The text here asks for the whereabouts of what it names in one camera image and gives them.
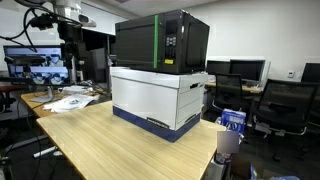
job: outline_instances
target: office desk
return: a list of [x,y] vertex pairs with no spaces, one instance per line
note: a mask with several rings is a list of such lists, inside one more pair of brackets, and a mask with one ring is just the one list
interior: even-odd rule
[[[216,83],[206,82],[205,86],[216,87]],[[260,88],[248,87],[248,86],[242,86],[242,91],[247,91],[247,92],[251,92],[251,93],[261,93],[262,92],[262,90]]]
[[[44,92],[39,92],[39,93],[29,93],[29,94],[22,94],[21,95],[21,99],[27,104],[27,106],[33,110],[34,113],[36,113],[36,115],[38,117],[46,117],[46,116],[50,116],[53,115],[55,113],[52,113],[50,110],[43,110],[43,106],[39,106],[42,103],[38,103],[38,102],[32,102],[30,101],[30,99],[35,98],[37,96],[43,96],[46,93]],[[63,94],[55,94],[55,97],[59,97],[62,98],[64,95]]]
[[201,120],[170,143],[112,114],[112,102],[37,120],[85,179],[200,179],[225,127]]

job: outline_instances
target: wall outlet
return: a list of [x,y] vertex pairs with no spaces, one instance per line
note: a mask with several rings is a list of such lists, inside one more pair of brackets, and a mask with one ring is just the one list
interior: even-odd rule
[[296,72],[296,78],[301,78],[303,74],[303,71]]
[[293,71],[293,70],[289,70],[287,77],[288,77],[288,78],[293,78],[293,77],[294,77],[294,71]]

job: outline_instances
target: black office chair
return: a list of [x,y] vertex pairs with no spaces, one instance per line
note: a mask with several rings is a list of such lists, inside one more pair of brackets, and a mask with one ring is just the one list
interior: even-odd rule
[[303,159],[304,153],[308,152],[308,148],[312,148],[320,144],[320,88],[314,97],[309,114],[307,132],[304,138],[304,147],[302,149],[300,159]]
[[0,86],[0,114],[12,112],[10,105],[13,104],[16,99],[10,97],[10,93],[22,89],[20,86]]
[[223,109],[239,111],[242,108],[242,82],[241,75],[216,75],[216,94],[212,105],[222,112]]
[[[254,112],[256,129],[267,129],[266,135],[271,134],[270,141],[276,133],[303,135],[316,90],[315,84],[268,79]],[[273,150],[273,160],[280,161],[274,145]]]

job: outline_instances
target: monitor screen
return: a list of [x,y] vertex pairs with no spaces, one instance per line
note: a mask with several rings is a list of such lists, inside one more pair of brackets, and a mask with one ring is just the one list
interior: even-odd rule
[[301,82],[320,83],[320,64],[306,63]]
[[242,80],[260,81],[265,60],[230,60],[230,74],[240,74]]
[[210,75],[216,73],[229,74],[230,62],[229,61],[207,61],[207,72]]
[[[60,46],[35,46],[37,53],[27,47],[4,46],[5,56],[41,56],[46,61],[37,66],[15,66],[8,64],[10,77],[31,78],[32,83],[27,85],[40,86],[66,86],[70,85],[68,69],[64,66],[61,58]],[[24,82],[12,82],[12,84],[25,84]]]
[[3,46],[3,50],[5,56],[41,56],[46,59],[43,66],[62,67],[64,65],[59,45],[35,46],[38,52],[31,51],[29,47],[31,46]]

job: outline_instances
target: black machine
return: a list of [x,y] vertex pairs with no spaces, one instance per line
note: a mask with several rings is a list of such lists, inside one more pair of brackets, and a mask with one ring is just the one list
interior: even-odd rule
[[217,73],[229,74],[230,62],[208,60],[206,71],[209,75],[216,75]]
[[116,24],[117,65],[169,74],[205,70],[209,26],[183,10]]
[[265,60],[230,60],[230,74],[240,74],[246,82],[259,82]]
[[107,82],[107,54],[104,48],[91,50],[85,61],[84,77],[96,83]]
[[301,82],[320,83],[320,64],[306,63]]

